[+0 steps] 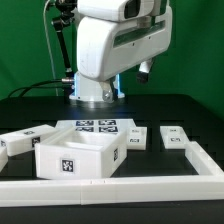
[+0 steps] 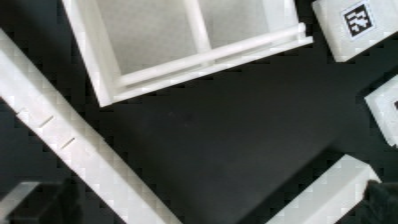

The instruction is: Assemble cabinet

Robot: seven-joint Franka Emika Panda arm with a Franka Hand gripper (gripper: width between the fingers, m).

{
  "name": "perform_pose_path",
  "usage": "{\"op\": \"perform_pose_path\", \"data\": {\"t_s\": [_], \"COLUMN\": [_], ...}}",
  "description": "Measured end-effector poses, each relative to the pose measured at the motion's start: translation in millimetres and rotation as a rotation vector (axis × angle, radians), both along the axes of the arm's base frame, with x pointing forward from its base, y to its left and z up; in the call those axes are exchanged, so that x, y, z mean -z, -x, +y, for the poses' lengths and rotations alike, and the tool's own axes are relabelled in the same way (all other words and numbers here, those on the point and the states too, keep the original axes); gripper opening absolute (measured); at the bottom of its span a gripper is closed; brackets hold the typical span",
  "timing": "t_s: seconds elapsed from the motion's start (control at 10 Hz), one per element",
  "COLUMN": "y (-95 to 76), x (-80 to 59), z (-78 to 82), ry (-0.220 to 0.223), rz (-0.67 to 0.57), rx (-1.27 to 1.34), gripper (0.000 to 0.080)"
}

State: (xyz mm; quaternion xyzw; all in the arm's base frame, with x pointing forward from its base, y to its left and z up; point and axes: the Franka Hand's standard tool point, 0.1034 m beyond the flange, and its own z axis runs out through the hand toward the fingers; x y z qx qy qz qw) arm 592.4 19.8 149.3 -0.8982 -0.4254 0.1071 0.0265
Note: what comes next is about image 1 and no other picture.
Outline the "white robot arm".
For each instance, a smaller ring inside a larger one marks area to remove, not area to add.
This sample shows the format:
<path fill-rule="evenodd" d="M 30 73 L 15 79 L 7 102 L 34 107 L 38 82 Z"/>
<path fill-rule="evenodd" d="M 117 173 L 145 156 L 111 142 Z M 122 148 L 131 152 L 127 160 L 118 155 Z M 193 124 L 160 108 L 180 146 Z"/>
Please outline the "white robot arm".
<path fill-rule="evenodd" d="M 169 0 L 78 0 L 75 18 L 78 102 L 108 105 L 123 98 L 118 75 L 138 66 L 138 80 L 146 82 L 171 41 Z"/>

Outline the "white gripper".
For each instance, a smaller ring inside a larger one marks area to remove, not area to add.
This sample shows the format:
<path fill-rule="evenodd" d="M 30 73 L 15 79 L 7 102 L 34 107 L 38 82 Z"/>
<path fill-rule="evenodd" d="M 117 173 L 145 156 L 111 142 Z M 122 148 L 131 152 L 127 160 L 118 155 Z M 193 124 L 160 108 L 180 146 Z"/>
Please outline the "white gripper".
<path fill-rule="evenodd" d="M 102 82 L 102 98 L 112 102 L 112 84 L 105 80 L 140 64 L 137 81 L 147 83 L 153 66 L 151 58 L 168 49 L 171 31 L 170 6 L 151 28 L 140 28 L 137 19 L 117 23 L 84 17 L 77 31 L 78 71 L 88 79 Z"/>

